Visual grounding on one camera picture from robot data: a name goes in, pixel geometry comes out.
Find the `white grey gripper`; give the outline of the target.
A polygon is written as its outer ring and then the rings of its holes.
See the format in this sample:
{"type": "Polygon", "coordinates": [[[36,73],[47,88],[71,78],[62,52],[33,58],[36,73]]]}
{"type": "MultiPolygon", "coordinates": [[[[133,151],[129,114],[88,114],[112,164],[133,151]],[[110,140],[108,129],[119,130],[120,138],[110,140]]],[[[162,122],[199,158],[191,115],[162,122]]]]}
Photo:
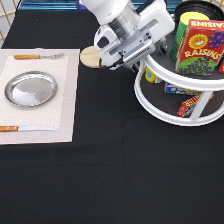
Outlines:
{"type": "Polygon", "coordinates": [[[175,24],[165,0],[147,0],[135,8],[131,0],[103,0],[94,11],[100,27],[94,47],[100,52],[101,68],[131,68],[153,53],[156,43],[167,50],[166,36],[175,24]]]}

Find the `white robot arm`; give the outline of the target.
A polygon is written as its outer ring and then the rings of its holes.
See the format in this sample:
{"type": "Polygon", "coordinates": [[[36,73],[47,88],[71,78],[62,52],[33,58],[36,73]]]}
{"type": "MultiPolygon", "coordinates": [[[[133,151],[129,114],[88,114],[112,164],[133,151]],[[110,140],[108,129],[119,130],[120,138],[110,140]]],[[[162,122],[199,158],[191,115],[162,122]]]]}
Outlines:
{"type": "Polygon", "coordinates": [[[165,0],[147,0],[138,8],[131,0],[82,2],[100,24],[94,47],[100,53],[101,68],[131,68],[153,53],[157,42],[162,54],[167,51],[166,36],[174,30],[175,23],[165,0]]]}

